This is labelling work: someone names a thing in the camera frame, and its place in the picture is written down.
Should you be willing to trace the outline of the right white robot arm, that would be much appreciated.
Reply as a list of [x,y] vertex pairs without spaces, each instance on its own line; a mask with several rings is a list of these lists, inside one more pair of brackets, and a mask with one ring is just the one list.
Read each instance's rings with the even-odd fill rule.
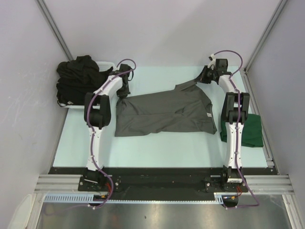
[[233,73],[228,71],[228,60],[209,57],[210,63],[204,66],[198,76],[200,83],[216,82],[225,93],[221,111],[221,121],[225,122],[227,134],[226,161],[216,181],[216,191],[235,192],[242,190],[244,183],[242,166],[242,133],[248,118],[250,95],[241,92],[233,81]]

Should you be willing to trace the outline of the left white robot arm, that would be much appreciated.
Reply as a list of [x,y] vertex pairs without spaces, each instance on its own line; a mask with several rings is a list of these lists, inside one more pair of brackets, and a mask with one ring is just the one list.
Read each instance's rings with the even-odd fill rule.
[[113,96],[126,98],[130,94],[129,76],[133,76],[132,67],[120,63],[110,73],[106,82],[93,93],[87,93],[84,102],[84,121],[89,128],[90,148],[86,170],[82,177],[83,184],[89,184],[99,191],[107,183],[103,174],[102,142],[106,136],[107,126],[111,122],[111,99]]

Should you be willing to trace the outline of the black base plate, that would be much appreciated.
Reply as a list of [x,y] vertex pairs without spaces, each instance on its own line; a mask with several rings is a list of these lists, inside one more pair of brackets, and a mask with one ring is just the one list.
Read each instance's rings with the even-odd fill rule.
[[138,201],[202,201],[213,194],[247,193],[244,184],[225,181],[227,172],[220,168],[114,168],[102,173],[82,167],[52,167],[50,175],[75,175],[79,192],[103,194],[113,188],[112,200]]

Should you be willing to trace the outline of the aluminium frame rail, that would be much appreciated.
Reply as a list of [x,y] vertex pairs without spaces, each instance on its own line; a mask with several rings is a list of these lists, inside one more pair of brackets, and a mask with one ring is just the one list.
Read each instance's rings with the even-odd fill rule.
[[[80,175],[40,175],[35,193],[79,193]],[[258,195],[293,195],[288,175],[245,176],[249,188]]]

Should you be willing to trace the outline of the green folded t shirt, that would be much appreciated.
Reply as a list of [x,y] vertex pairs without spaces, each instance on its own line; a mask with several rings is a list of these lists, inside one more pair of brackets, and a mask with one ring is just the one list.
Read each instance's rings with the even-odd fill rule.
[[249,114],[244,123],[242,132],[242,146],[245,147],[263,147],[263,133],[261,117],[256,114]]

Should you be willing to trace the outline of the grey t shirt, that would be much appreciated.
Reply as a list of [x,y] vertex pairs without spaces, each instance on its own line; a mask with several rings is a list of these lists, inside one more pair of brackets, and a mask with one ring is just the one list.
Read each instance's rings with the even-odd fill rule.
[[217,131],[213,104],[195,81],[174,89],[119,99],[116,105],[116,137],[145,136],[160,132]]

